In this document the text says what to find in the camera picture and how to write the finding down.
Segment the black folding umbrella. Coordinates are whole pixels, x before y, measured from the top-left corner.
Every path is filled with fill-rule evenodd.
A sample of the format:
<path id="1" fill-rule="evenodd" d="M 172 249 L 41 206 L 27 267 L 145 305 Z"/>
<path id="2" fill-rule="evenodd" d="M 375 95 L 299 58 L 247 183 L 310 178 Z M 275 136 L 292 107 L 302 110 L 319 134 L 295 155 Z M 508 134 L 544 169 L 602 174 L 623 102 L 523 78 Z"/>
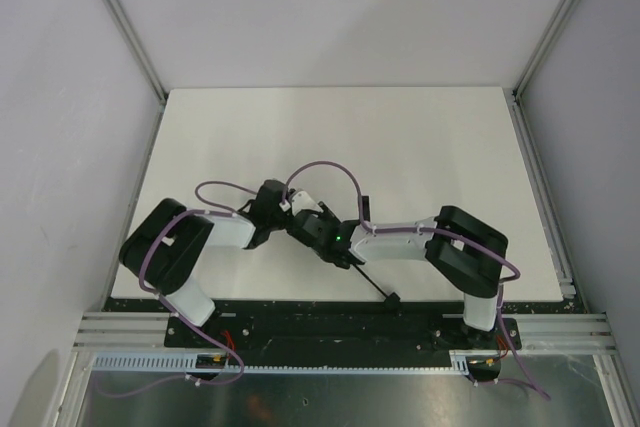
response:
<path id="1" fill-rule="evenodd" d="M 362 196 L 361 209 L 360 212 L 362 214 L 363 219 L 366 222 L 371 221 L 370 214 L 370 200 L 367 195 Z M 355 271 L 366 281 L 368 282 L 383 298 L 382 304 L 387 311 L 399 313 L 401 307 L 401 299 L 395 293 L 386 293 L 382 287 L 380 287 L 360 266 L 354 265 L 353 268 Z"/>

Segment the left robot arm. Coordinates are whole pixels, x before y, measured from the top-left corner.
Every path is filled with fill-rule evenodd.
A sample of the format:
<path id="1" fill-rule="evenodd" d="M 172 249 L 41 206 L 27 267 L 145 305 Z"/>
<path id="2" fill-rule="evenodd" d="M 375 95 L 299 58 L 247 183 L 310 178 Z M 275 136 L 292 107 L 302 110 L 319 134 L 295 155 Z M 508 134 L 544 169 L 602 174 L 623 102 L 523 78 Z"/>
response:
<path id="1" fill-rule="evenodd" d="M 263 182 L 239 210 L 189 210 L 163 199 L 120 247 L 119 263 L 138 278 L 139 286 L 164 299 L 190 324 L 203 326 L 216 311 L 193 270 L 207 247 L 255 249 L 285 228 L 288 213 L 280 207 L 284 183 Z"/>

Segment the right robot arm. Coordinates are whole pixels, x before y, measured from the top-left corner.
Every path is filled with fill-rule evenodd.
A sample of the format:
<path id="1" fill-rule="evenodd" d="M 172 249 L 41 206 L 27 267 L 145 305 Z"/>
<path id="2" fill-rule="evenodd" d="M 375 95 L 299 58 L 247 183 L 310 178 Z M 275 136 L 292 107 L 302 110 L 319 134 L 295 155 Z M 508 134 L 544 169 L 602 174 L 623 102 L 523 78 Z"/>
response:
<path id="1" fill-rule="evenodd" d="M 481 332 L 494 329 L 507 237 L 466 211 L 444 206 L 438 215 L 413 223 L 341 221 L 331 211 L 305 209 L 292 216 L 287 234 L 324 262 L 349 269 L 379 261 L 425 261 L 463 293 L 463 322 Z"/>

